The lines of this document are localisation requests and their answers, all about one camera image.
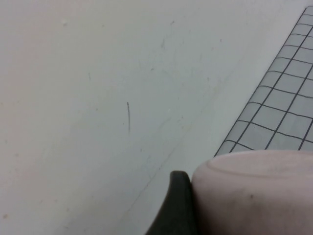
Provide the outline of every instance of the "pink object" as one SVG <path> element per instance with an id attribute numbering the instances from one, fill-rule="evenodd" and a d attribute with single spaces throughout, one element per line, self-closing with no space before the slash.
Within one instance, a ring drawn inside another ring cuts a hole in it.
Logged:
<path id="1" fill-rule="evenodd" d="M 313 152 L 219 156 L 192 178 L 203 235 L 312 235 Z"/>

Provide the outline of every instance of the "black rubber piece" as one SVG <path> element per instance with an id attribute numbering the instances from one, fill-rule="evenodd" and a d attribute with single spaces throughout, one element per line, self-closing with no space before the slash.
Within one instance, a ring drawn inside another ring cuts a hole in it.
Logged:
<path id="1" fill-rule="evenodd" d="M 167 195 L 146 235 L 199 235 L 186 172 L 171 172 Z"/>

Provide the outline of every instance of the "black object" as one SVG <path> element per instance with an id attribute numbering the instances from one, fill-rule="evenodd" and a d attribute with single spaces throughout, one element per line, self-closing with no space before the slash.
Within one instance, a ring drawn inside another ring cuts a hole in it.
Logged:
<path id="1" fill-rule="evenodd" d="M 186 172 L 171 172 L 166 197 L 146 235 L 199 235 Z"/>

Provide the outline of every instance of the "scratch mark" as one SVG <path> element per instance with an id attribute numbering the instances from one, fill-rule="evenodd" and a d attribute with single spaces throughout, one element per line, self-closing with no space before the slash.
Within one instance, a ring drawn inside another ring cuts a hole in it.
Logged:
<path id="1" fill-rule="evenodd" d="M 163 38 L 163 42 L 162 42 L 162 44 L 161 44 L 161 48 L 162 48 L 162 49 L 165 49 L 165 38 Z"/>
<path id="2" fill-rule="evenodd" d="M 176 65 L 176 49 L 174 51 L 173 63 Z"/>
<path id="3" fill-rule="evenodd" d="M 179 144 L 177 144 L 174 149 L 170 152 L 169 155 L 167 155 L 167 158 L 161 163 L 161 166 L 159 167 L 159 170 L 165 165 L 165 163 L 168 162 L 169 158 L 172 156 L 173 152 L 176 150 L 177 146 L 179 146 Z M 156 171 L 154 173 L 154 175 L 151 176 L 151 180 L 156 176 L 156 174 L 158 173 L 159 171 Z M 146 184 L 146 186 L 143 188 L 143 190 L 139 193 L 138 197 L 134 200 L 134 202 L 131 204 L 131 206 L 129 207 L 129 209 L 127 210 L 128 212 L 133 208 L 134 204 L 137 202 L 138 198 L 142 195 L 143 191 L 148 187 L 149 183 L 151 182 L 151 180 Z"/>
<path id="4" fill-rule="evenodd" d="M 131 132 L 131 111 L 129 110 L 129 103 L 127 102 L 127 110 L 128 110 L 128 134 Z"/>

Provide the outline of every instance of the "grid pattern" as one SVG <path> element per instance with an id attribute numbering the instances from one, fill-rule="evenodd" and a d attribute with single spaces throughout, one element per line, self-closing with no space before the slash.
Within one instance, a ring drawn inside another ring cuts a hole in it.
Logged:
<path id="1" fill-rule="evenodd" d="M 313 151 L 313 6 L 306 8 L 217 155 Z"/>

